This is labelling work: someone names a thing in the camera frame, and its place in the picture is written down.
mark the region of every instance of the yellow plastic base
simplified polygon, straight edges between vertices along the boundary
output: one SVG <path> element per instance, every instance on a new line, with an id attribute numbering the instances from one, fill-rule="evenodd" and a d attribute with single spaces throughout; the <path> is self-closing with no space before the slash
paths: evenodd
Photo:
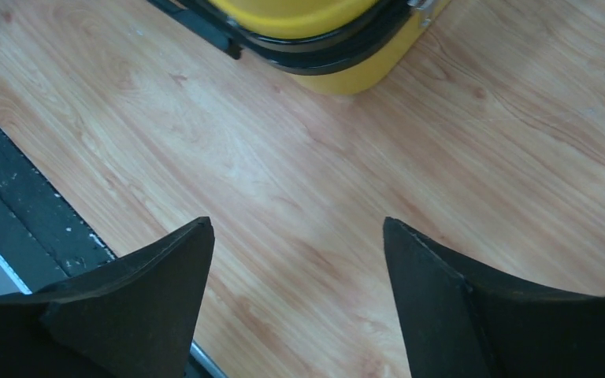
<path id="1" fill-rule="evenodd" d="M 433 20 L 450 0 L 440 0 Z M 323 95 L 355 95 L 379 83 L 398 64 L 426 28 L 421 26 L 421 14 L 414 14 L 384 47 L 358 65 L 340 72 L 319 76 L 291 75 L 305 88 Z"/>

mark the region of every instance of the yellow container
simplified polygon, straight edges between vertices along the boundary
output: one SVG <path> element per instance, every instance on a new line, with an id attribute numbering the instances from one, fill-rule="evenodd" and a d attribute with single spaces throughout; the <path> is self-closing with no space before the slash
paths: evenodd
<path id="1" fill-rule="evenodd" d="M 450 0 L 209 0 L 245 48 L 322 94 L 352 95 L 395 67 Z"/>

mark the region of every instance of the metal clip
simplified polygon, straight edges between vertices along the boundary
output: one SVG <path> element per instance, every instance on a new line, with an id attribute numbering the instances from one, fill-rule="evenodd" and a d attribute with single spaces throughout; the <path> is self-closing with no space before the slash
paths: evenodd
<path id="1" fill-rule="evenodd" d="M 407 4 L 414 8 L 414 12 L 421 13 L 422 28 L 427 28 L 432 22 L 432 17 L 435 13 L 435 8 L 439 0 L 409 0 Z"/>

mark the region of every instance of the light wood surface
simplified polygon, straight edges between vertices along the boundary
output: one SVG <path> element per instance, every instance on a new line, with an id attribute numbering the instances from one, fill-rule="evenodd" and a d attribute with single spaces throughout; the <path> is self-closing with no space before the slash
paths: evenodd
<path id="1" fill-rule="evenodd" d="M 605 295 L 605 1 L 455 0 L 327 98 L 144 0 L 0 0 L 0 126 L 118 254 L 212 217 L 196 337 L 232 377 L 409 376 L 387 215 Z"/>

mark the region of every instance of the yellow lid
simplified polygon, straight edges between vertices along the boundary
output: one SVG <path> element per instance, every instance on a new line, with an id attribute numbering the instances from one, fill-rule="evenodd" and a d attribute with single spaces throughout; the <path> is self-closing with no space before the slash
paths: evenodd
<path id="1" fill-rule="evenodd" d="M 242 27 L 273 38 L 313 37 L 356 19 L 379 0 L 210 0 Z"/>

